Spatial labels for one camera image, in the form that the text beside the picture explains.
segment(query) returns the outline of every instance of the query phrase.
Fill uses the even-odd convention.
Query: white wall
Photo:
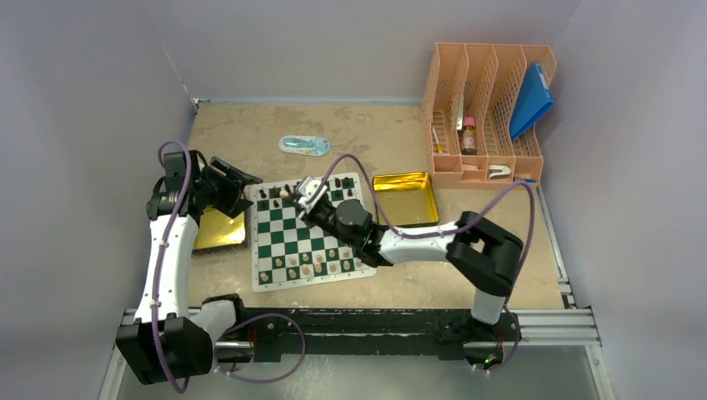
[[[705,20],[699,1],[585,0],[555,46],[543,186],[623,399],[707,391]]]
[[[96,398],[193,112],[137,0],[2,2],[0,54],[0,398]]]
[[[420,103],[435,42],[553,43],[579,0],[144,0],[192,97]]]

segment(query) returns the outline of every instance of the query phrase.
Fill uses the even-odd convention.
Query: green and white chessboard
[[[289,185],[294,191],[299,181],[262,183],[250,186],[250,230],[253,252],[253,290],[269,292],[317,283],[375,275],[357,258],[350,247],[319,227],[308,228],[295,216],[294,205],[280,198]],[[361,182],[355,172],[329,177],[329,199],[334,206],[357,198],[363,203]]]

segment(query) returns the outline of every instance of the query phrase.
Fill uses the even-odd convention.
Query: purple cable
[[[508,185],[504,190],[502,190],[499,194],[497,194],[490,202],[489,204],[486,204],[486,207],[482,209],[479,214],[469,221],[466,225],[462,227],[458,227],[455,229],[449,229],[448,231],[442,231],[442,232],[428,232],[428,233],[420,233],[417,235],[406,233],[406,232],[400,232],[397,227],[395,227],[391,222],[390,219],[388,218],[388,215],[386,215],[385,211],[383,208],[380,206],[380,202],[378,200],[378,196],[376,195],[373,187],[373,181],[369,177],[369,175],[366,173],[366,170],[364,166],[361,164],[358,158],[354,156],[353,154],[342,154],[341,156],[338,156],[332,163],[332,165],[329,167],[329,170],[327,170],[327,173],[324,174],[322,177],[322,182],[327,182],[329,179],[329,176],[331,176],[333,169],[345,158],[351,158],[356,162],[356,164],[359,165],[359,169],[361,170],[361,173],[364,175],[364,180],[366,181],[366,184],[369,186],[369,190],[371,192],[371,197],[374,200],[374,203],[376,207],[378,208],[380,215],[383,217],[383,220],[385,221],[386,225],[388,225],[388,228],[393,231],[395,234],[402,238],[408,238],[408,239],[425,239],[425,238],[436,238],[440,234],[441,235],[456,235],[457,233],[463,233],[471,229],[473,226],[475,226],[479,221],[481,221],[484,216],[486,216],[489,211],[491,211],[492,208],[496,207],[496,204],[498,204],[502,198],[505,197],[506,194],[508,194],[513,188],[516,188],[517,186],[522,186],[525,188],[525,191],[528,192],[528,197],[529,197],[529,202],[530,202],[530,217],[528,221],[528,236],[525,239],[525,246],[523,247],[523,251],[520,254],[520,260],[518,261],[518,269],[515,272],[515,275],[513,276],[513,283],[515,284],[515,281],[518,279],[518,275],[520,275],[520,270],[523,268],[523,264],[525,264],[525,259],[528,257],[528,251],[530,250],[530,243],[533,241],[533,230],[535,226],[535,197],[533,196],[533,188],[530,187],[525,181],[515,181],[512,182],[510,185]],[[319,193],[324,190],[324,187],[326,185],[321,185],[317,188],[316,191],[314,191],[314,195],[312,196],[312,200],[309,200],[308,204],[311,203]],[[488,370],[489,373],[493,371],[493,373],[496,373],[497,371],[503,369],[506,364],[508,364],[508,361],[513,358],[513,355],[515,355],[515,351],[518,348],[518,342],[520,341],[520,324],[518,323],[518,319],[513,315],[509,310],[508,307],[506,307],[506,304],[508,304],[509,298],[506,298],[503,310],[507,312],[511,318],[514,320],[515,323],[515,340],[513,343],[513,347],[511,348],[509,355],[506,357],[506,359],[496,368],[493,370]]]
[[[220,365],[217,366],[216,369],[217,369],[220,373],[222,373],[223,375],[226,375],[226,376],[229,377],[229,378],[238,379],[239,381],[243,381],[243,382],[247,382],[247,383],[273,383],[273,382],[277,382],[277,381],[282,381],[283,379],[289,377],[289,376],[292,375],[295,371],[297,371],[297,368],[299,368],[299,366],[302,365],[302,361],[304,361],[304,354],[305,354],[306,351],[307,351],[307,346],[306,346],[305,341],[304,341],[304,332],[302,331],[302,328],[301,328],[292,318],[290,318],[290,317],[288,317],[288,316],[286,316],[286,315],[283,315],[283,314],[276,314],[276,313],[273,313],[273,312],[269,312],[269,313],[267,313],[267,314],[258,315],[257,317],[252,317],[252,318],[250,318],[249,320],[243,321],[243,322],[241,322],[240,324],[236,325],[235,327],[229,328],[229,329],[226,330],[226,332],[224,332],[223,334],[231,333],[231,332],[236,332],[236,331],[238,331],[239,329],[244,328],[244,327],[248,326],[249,324],[254,323],[254,322],[256,322],[256,321],[258,321],[258,320],[260,320],[260,319],[263,319],[263,318],[273,318],[273,317],[282,318],[282,319],[284,319],[285,321],[287,321],[287,322],[289,322],[289,323],[292,323],[292,325],[294,326],[294,328],[297,329],[297,332],[299,332],[299,338],[302,339],[302,352],[299,354],[299,358],[297,359],[297,362],[294,364],[294,367],[292,367],[292,369],[290,369],[290,370],[287,371],[286,373],[280,375],[279,377],[272,377],[272,378],[270,378],[270,379],[253,379],[253,378],[251,378],[251,377],[241,377],[241,376],[239,376],[239,375],[236,375],[236,374],[233,373],[233,372],[227,371],[226,369],[224,369],[224,368],[221,367]],[[218,363],[218,359],[216,358],[216,352],[214,352],[214,354],[213,354],[213,360],[214,360],[216,363]]]
[[[184,176],[184,182],[182,183],[182,189],[179,191],[179,197],[177,198],[177,203],[174,205],[174,209],[172,210],[172,213],[169,215],[169,220],[167,221],[167,225],[164,227],[164,232],[162,234],[162,243],[159,245],[159,250],[157,253],[157,261],[155,262],[155,270],[154,270],[154,276],[153,276],[153,305],[152,305],[153,320],[152,320],[151,326],[153,329],[153,339],[154,339],[154,343],[155,343],[155,350],[157,351],[157,358],[159,360],[159,365],[162,367],[162,370],[164,371],[164,376],[167,377],[167,380],[172,385],[172,388],[174,388],[174,391],[179,394],[182,394],[187,390],[187,385],[189,385],[189,377],[186,377],[184,379],[184,386],[180,387],[179,383],[177,382],[177,378],[174,377],[172,370],[169,368],[169,364],[167,364],[167,358],[164,355],[162,341],[159,338],[158,294],[159,294],[159,278],[162,274],[162,264],[164,262],[164,252],[165,252],[165,249],[167,248],[167,245],[168,245],[167,239],[169,239],[169,232],[172,230],[172,225],[174,225],[174,221],[177,219],[177,215],[179,214],[179,209],[182,207],[182,203],[184,203],[184,198],[187,195],[187,189],[189,186],[189,179],[191,178],[191,174],[192,174],[192,158],[189,156],[189,150],[187,150],[187,147],[184,146],[184,143],[177,141],[177,140],[172,140],[172,141],[166,142],[162,146],[160,146],[160,148],[158,150],[158,158],[159,158],[160,164],[164,165],[162,151],[169,144],[176,144],[182,148],[182,151],[184,152],[184,158],[186,159],[186,163],[187,163],[187,172]]]

